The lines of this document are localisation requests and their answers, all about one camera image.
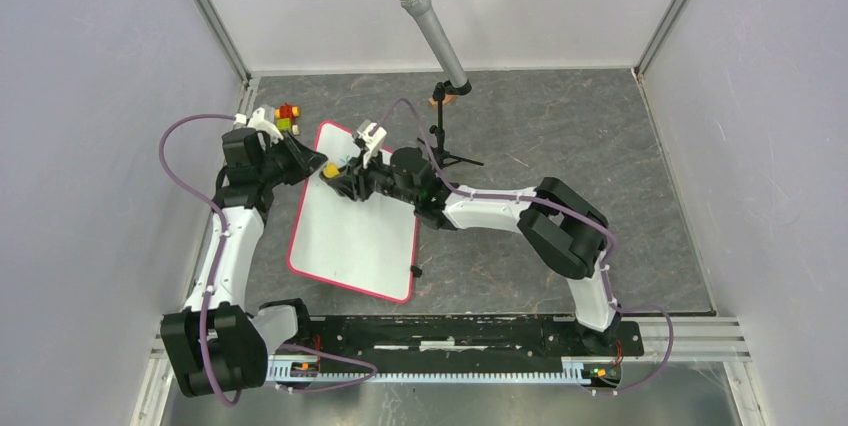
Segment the grey microphone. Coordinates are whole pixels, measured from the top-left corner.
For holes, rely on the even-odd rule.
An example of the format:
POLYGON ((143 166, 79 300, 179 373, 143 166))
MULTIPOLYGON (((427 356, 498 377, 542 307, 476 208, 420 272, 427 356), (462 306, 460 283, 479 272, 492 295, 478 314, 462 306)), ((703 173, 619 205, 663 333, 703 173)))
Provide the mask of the grey microphone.
POLYGON ((483 166, 484 163, 457 156, 445 149, 446 132, 444 129, 444 105, 448 97, 465 96, 472 91, 472 85, 464 67, 442 26, 432 0, 399 0, 401 7, 413 18, 429 48, 441 66, 446 80, 438 82, 433 89, 431 100, 436 105, 436 123, 431 125, 429 133, 436 140, 435 157, 440 167, 450 167, 460 163, 483 166))

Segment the pink framed whiteboard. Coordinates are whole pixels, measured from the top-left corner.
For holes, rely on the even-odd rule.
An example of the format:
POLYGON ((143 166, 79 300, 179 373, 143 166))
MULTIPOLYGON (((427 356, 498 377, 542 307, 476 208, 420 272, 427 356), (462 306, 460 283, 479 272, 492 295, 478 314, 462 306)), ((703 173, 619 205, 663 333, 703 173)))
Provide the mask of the pink framed whiteboard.
POLYGON ((405 303, 413 290, 418 230, 410 205, 378 194, 353 202, 316 172, 305 182, 286 263, 297 275, 405 303))

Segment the yellow eraser block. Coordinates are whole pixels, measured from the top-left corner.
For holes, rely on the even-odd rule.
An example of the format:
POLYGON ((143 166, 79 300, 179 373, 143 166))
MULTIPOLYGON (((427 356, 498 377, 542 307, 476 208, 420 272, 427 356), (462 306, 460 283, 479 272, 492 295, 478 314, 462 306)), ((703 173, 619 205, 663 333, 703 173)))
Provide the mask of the yellow eraser block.
POLYGON ((327 163, 323 168, 321 175, 324 179, 334 179, 341 175, 341 171, 334 163, 327 163))

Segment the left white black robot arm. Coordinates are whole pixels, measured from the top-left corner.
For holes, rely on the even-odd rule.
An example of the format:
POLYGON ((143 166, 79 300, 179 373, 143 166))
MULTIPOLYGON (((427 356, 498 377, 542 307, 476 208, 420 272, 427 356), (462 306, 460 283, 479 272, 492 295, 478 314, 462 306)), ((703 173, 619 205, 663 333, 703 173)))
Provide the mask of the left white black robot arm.
POLYGON ((224 398, 262 386, 269 345, 306 351, 313 325, 299 300, 274 303, 256 316, 243 307, 255 248, 267 224, 276 186, 298 185, 317 172, 326 155, 289 133, 273 137, 253 127, 222 136, 224 164, 212 198, 213 237, 182 309, 163 316, 160 336, 186 397, 224 398))

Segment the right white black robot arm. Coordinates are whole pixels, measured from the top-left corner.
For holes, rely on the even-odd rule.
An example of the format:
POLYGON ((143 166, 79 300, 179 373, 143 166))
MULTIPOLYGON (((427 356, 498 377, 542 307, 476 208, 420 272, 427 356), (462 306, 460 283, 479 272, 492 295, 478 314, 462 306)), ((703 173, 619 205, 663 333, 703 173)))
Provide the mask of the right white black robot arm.
POLYGON ((575 302, 580 346, 602 354, 617 342, 618 313, 601 273, 613 245, 608 221, 561 180, 546 177, 518 190, 475 189, 447 181, 416 148, 401 148, 388 161, 359 155, 342 166, 329 163, 320 177, 352 201, 381 195, 409 204, 435 230, 522 235, 541 261, 565 278, 575 302))

